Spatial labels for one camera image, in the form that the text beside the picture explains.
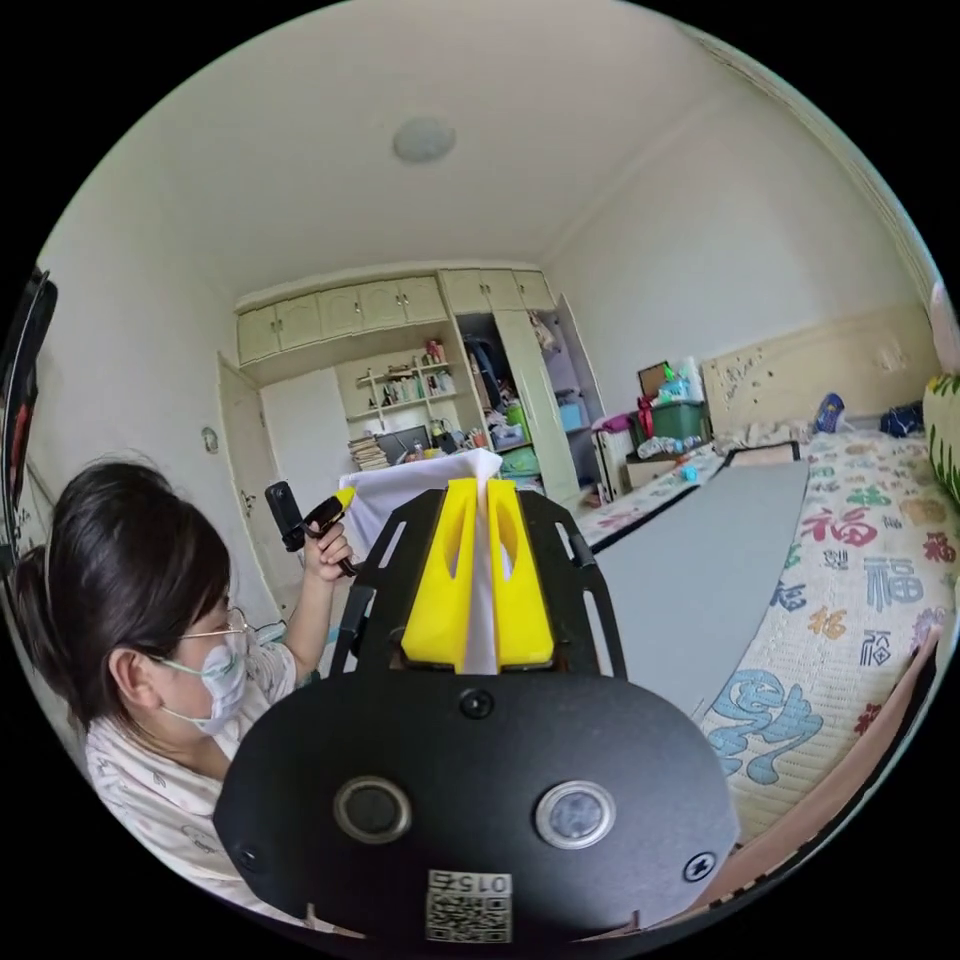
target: green container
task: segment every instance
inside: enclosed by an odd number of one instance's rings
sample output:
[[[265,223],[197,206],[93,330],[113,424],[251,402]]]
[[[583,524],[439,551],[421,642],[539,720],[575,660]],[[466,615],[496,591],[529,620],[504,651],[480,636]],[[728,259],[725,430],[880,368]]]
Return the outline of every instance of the green container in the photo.
[[[655,437],[686,440],[687,437],[696,437],[703,434],[703,427],[701,426],[703,420],[702,403],[679,400],[676,403],[654,407],[651,413],[653,414],[653,435]]]
[[[523,407],[519,403],[513,403],[507,407],[507,424],[511,427],[523,427],[523,439],[526,443],[530,442],[530,430],[527,427],[527,418],[523,412]]]

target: computer monitor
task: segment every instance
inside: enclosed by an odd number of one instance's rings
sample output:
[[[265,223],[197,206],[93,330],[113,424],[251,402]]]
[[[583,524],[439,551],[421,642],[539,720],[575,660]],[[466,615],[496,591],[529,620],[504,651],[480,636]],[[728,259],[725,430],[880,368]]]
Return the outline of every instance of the computer monitor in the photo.
[[[401,463],[408,453],[413,453],[418,443],[424,450],[430,446],[430,434],[424,426],[395,430],[377,437],[377,445],[391,466]]]

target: sticker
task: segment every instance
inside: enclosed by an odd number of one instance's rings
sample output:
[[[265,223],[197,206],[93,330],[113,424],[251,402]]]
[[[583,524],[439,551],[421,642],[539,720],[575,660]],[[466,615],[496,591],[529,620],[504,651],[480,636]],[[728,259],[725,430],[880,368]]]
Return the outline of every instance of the sticker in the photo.
[[[513,879],[509,873],[431,870],[426,938],[441,943],[510,943]]]

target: woman's hand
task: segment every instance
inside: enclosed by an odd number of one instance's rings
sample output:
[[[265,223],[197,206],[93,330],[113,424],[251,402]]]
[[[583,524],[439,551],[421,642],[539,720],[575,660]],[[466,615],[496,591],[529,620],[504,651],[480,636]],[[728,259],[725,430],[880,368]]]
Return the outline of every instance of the woman's hand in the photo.
[[[310,529],[318,533],[316,523]],[[343,524],[334,524],[319,540],[307,537],[303,545],[304,571],[312,577],[318,577],[326,583],[333,583],[343,576],[341,560],[349,560],[353,550],[343,533]]]

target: plastic storage box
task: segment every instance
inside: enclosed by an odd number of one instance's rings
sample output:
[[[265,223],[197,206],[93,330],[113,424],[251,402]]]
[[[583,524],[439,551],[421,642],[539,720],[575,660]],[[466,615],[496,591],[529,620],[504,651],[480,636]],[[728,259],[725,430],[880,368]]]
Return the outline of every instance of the plastic storage box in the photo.
[[[561,403],[560,404],[560,422],[563,429],[570,433],[573,430],[579,430],[583,426],[583,413],[580,410],[579,403]]]
[[[703,433],[702,403],[680,400],[677,403],[665,403],[654,407],[651,412],[654,436],[686,440],[687,437],[696,437]]]

